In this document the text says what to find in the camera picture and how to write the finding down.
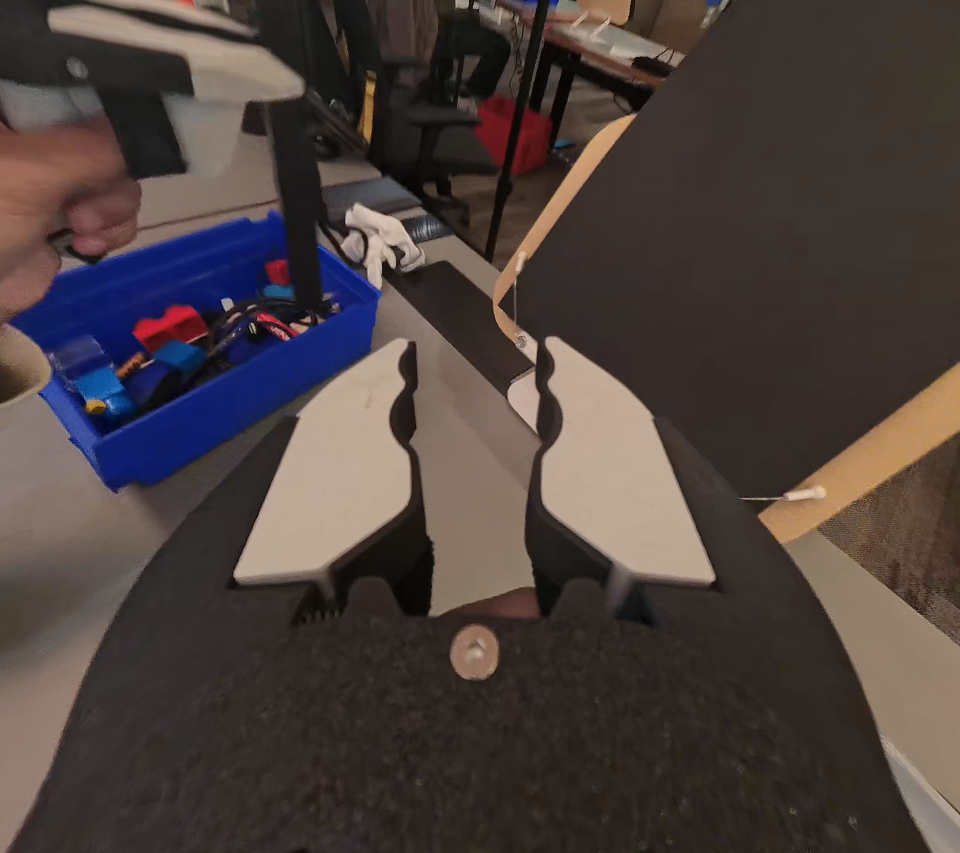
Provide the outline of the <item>black board with wooden rim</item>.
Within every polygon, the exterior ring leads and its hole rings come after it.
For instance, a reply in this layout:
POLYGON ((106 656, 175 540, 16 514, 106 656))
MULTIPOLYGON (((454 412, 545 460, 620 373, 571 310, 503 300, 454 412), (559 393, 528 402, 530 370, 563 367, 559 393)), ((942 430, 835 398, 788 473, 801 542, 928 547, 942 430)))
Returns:
POLYGON ((503 272, 796 540, 958 434, 958 0, 735 0, 503 272), (514 262, 522 261, 516 268, 514 262))

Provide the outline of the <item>black long rectangular bar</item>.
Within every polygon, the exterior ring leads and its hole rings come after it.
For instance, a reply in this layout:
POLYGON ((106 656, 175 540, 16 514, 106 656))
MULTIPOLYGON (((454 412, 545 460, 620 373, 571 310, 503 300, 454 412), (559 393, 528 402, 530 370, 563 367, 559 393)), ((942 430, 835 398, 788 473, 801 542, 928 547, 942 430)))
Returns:
POLYGON ((294 92, 267 104, 266 126, 295 299, 307 310, 323 315, 317 241, 317 214, 323 196, 316 147, 309 134, 300 1, 250 0, 250 15, 261 44, 294 72, 294 92))

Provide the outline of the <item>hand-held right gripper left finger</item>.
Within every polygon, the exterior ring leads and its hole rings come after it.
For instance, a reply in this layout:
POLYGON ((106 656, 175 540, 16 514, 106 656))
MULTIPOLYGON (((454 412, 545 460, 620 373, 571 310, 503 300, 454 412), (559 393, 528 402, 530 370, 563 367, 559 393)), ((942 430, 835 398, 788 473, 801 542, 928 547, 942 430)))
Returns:
POLYGON ((383 580, 407 616, 431 606, 417 429, 417 347, 396 338, 330 379, 295 416, 233 570, 239 587, 308 583, 327 609, 383 580))

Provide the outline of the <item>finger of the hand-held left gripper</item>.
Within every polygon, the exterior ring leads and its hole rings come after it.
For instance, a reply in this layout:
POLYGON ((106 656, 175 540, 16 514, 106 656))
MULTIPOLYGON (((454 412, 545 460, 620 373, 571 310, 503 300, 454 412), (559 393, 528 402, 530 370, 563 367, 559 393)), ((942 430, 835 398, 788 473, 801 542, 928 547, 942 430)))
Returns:
POLYGON ((69 5, 49 11, 47 23, 61 36, 181 57, 200 101, 279 103, 296 100, 306 91, 305 80, 256 43, 249 27, 210 11, 188 10, 184 18, 69 5))
POLYGON ((180 0, 75 0, 89 6, 112 8, 131 15, 166 17, 206 31, 219 31, 231 36, 256 38, 249 26, 222 13, 196 8, 180 0))

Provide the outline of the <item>dark cased smartphone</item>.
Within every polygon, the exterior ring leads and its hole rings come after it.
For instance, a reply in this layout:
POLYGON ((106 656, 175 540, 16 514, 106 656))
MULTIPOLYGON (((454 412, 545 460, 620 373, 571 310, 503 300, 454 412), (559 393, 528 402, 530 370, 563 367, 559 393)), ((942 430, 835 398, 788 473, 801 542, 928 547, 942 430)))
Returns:
POLYGON ((354 205, 382 215, 417 209, 422 201, 391 177, 380 177, 332 186, 323 186, 322 197, 330 222, 343 222, 354 205))

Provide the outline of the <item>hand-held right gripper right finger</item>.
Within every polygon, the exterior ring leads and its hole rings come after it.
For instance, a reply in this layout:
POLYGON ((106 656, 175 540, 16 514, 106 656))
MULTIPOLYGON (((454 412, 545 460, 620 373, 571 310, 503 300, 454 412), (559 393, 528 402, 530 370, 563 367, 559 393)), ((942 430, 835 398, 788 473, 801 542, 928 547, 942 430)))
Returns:
POLYGON ((716 572, 655 417, 555 335, 540 343, 525 545, 548 595, 589 580, 607 608, 647 616, 646 586, 705 590, 716 572))

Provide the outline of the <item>blue plastic bin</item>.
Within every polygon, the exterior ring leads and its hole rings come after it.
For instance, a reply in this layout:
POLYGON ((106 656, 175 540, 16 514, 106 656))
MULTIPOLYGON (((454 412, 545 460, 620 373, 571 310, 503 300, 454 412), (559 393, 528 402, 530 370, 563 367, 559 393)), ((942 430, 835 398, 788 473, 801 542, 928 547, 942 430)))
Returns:
MULTIPOLYGON (((45 352, 90 336, 114 362, 137 350, 135 324, 173 305, 211 311, 259 291, 265 265, 287 253, 282 217, 238 218, 61 273, 46 298, 13 320, 45 352)), ((318 247, 322 287, 341 310, 317 330, 253 347, 249 358, 156 411, 103 432, 60 374, 45 403, 101 483, 151 486, 338 375, 372 349, 380 293, 318 247)))

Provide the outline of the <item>person's left hand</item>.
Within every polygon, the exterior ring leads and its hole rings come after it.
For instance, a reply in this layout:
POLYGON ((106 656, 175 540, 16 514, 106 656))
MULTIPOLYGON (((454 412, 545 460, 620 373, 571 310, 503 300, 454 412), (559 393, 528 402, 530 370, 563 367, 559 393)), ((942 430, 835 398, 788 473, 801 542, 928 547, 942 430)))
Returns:
POLYGON ((138 234, 141 189, 103 116, 32 131, 2 128, 1 323, 39 303, 62 267, 49 236, 100 257, 138 234))

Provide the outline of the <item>white crumpled glove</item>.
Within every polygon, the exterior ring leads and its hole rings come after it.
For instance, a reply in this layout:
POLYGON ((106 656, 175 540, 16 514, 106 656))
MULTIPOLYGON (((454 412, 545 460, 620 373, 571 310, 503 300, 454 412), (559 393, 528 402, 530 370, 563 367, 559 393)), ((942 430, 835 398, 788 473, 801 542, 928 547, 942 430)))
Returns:
POLYGON ((344 258, 366 273, 366 280, 380 291, 385 271, 401 274, 418 271, 426 264, 424 250, 414 243, 403 224, 394 217, 354 203, 344 215, 344 258))

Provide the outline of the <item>red toy block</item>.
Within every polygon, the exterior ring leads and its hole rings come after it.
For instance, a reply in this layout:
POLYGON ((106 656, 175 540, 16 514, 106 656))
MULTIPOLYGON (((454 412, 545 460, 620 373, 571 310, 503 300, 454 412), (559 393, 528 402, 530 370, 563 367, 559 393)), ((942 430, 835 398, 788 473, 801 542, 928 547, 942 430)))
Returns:
POLYGON ((132 335, 144 351, 154 355, 168 343, 193 343, 209 331, 208 323, 195 307, 174 304, 159 317, 137 320, 132 335))

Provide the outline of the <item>small blue block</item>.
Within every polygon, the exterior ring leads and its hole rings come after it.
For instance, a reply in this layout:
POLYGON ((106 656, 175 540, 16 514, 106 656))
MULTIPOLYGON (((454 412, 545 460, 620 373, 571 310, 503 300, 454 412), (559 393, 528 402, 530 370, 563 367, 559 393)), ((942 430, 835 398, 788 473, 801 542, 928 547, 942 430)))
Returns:
POLYGON ((109 413, 93 417, 102 424, 125 421, 138 413, 138 405, 114 369, 102 369, 71 381, 82 404, 91 398, 100 398, 109 404, 109 413))

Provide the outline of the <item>light blue toy block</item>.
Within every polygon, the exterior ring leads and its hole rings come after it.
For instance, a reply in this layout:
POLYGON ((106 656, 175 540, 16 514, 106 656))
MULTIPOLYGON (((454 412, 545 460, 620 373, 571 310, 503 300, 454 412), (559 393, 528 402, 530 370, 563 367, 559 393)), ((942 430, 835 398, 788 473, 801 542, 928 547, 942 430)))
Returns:
POLYGON ((200 370, 209 356, 196 344, 173 339, 159 346, 152 358, 163 367, 188 376, 200 370))

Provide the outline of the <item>wooden table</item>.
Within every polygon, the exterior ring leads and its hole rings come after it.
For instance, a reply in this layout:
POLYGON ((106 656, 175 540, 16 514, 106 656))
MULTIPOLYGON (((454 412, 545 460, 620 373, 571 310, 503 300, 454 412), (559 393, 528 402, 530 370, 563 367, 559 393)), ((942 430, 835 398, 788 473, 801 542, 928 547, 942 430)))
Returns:
POLYGON ((611 94, 632 112, 642 108, 683 62, 685 55, 663 46, 592 12, 572 5, 549 9, 538 50, 528 104, 543 110, 552 75, 558 80, 553 99, 553 117, 565 114, 570 92, 582 81, 611 94))

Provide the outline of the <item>clear plastic cube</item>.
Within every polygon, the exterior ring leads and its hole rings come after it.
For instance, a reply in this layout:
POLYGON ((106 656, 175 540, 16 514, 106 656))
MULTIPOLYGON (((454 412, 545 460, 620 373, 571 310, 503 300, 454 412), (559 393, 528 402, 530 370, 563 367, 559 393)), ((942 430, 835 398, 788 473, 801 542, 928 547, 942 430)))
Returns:
POLYGON ((46 352, 54 373, 65 381, 76 380, 102 369, 113 369, 113 361, 94 336, 83 334, 59 343, 46 352))

